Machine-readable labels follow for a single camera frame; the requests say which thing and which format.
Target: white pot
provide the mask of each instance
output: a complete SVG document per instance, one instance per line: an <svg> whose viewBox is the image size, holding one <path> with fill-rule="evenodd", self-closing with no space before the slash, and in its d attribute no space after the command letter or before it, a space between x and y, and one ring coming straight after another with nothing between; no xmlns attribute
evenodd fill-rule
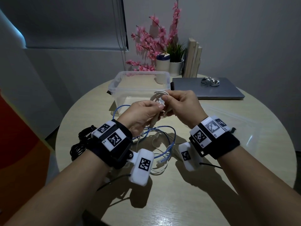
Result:
<svg viewBox="0 0 301 226"><path fill-rule="evenodd" d="M179 76L181 74L181 70L182 70L182 66L183 66L183 61L179 63L170 63L169 64L169 74L171 77L176 77Z"/></svg>

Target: hand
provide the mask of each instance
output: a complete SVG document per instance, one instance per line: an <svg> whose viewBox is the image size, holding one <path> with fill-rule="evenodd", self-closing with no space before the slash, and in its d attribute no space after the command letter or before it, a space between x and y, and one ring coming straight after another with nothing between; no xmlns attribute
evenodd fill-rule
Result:
<svg viewBox="0 0 301 226"><path fill-rule="evenodd" d="M197 96L193 91L167 90L169 95L163 95L162 100L166 108L171 107L166 115L176 115L179 120L191 129L208 117L201 107Z"/></svg>
<svg viewBox="0 0 301 226"><path fill-rule="evenodd" d="M164 106L158 102L134 102L117 121L127 127L133 137L137 137L143 132L145 126L150 124L151 119L163 109Z"/></svg>

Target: black cable bundle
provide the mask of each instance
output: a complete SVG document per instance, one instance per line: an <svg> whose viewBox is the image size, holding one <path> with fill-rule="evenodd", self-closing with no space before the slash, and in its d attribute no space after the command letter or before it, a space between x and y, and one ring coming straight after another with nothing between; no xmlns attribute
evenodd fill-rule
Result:
<svg viewBox="0 0 301 226"><path fill-rule="evenodd" d="M96 129L96 127L94 125L92 125L91 127L85 128L80 133L78 133L78 138L79 138L80 142L77 144L74 144L70 150L70 155L71 155L72 161L77 159L77 157L79 157L87 149L88 140L92 138L91 132L93 132L95 129Z"/></svg>

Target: plastic storage box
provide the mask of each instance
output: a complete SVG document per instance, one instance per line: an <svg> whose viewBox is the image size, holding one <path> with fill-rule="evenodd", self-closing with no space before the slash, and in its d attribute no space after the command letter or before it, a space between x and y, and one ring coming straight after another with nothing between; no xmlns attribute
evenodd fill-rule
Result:
<svg viewBox="0 0 301 226"><path fill-rule="evenodd" d="M161 82L163 84L158 84L157 78L160 81L164 79ZM157 71L122 71L118 73L108 87L117 107L149 100L155 91L168 89L170 89L169 73ZM118 114L122 114L126 109L126 106L119 108Z"/></svg>

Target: laptop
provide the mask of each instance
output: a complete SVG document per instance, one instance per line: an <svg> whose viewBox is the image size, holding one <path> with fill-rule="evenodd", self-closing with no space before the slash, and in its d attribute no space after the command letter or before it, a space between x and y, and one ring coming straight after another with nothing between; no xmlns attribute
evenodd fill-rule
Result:
<svg viewBox="0 0 301 226"><path fill-rule="evenodd" d="M173 78L172 90L192 90L199 99L242 99L245 96L227 78L218 78L219 86L201 83L203 78Z"/></svg>

